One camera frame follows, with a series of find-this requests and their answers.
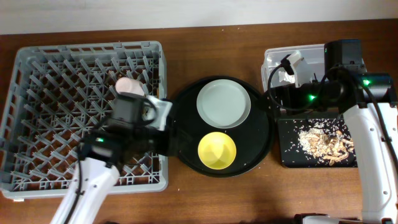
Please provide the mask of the white napkin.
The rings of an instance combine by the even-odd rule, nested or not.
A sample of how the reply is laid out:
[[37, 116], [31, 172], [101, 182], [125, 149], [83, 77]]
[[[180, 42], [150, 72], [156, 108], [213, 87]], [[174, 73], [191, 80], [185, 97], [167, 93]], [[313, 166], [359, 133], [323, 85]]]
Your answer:
[[294, 75], [289, 75], [287, 72], [279, 71], [278, 72], [279, 81], [286, 82], [286, 83], [295, 83]]

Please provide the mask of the yellow bowl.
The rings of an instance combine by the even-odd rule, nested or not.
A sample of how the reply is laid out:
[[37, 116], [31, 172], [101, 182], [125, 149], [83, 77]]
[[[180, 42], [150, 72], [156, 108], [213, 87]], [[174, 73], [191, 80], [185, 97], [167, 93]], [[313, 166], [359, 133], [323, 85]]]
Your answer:
[[227, 134], [212, 132], [201, 138], [197, 153], [206, 167], [222, 170], [234, 162], [237, 149], [233, 139]]

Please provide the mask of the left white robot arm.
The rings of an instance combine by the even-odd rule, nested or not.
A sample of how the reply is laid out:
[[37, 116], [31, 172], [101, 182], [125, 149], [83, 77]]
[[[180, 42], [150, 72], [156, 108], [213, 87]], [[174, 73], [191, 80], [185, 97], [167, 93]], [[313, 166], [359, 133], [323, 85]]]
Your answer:
[[171, 156], [167, 120], [172, 107], [168, 99], [118, 94], [111, 114], [80, 141], [72, 181], [52, 223], [93, 223], [131, 157], [148, 152]]

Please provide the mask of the pink cup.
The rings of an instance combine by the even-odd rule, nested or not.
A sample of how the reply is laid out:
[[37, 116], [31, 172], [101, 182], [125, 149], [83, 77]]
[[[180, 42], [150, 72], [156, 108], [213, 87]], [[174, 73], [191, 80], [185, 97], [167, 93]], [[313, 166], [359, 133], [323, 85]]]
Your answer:
[[145, 96], [143, 84], [140, 81], [128, 77], [122, 77], [117, 80], [115, 85], [116, 91], [121, 93], [132, 93], [140, 96]]

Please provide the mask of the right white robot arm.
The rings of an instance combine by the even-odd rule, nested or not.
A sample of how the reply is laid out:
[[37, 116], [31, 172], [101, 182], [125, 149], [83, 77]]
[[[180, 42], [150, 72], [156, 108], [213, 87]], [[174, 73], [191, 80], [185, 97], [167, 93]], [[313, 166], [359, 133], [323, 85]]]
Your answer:
[[263, 103], [289, 168], [357, 167], [362, 223], [397, 222], [397, 94], [358, 39], [266, 50]]

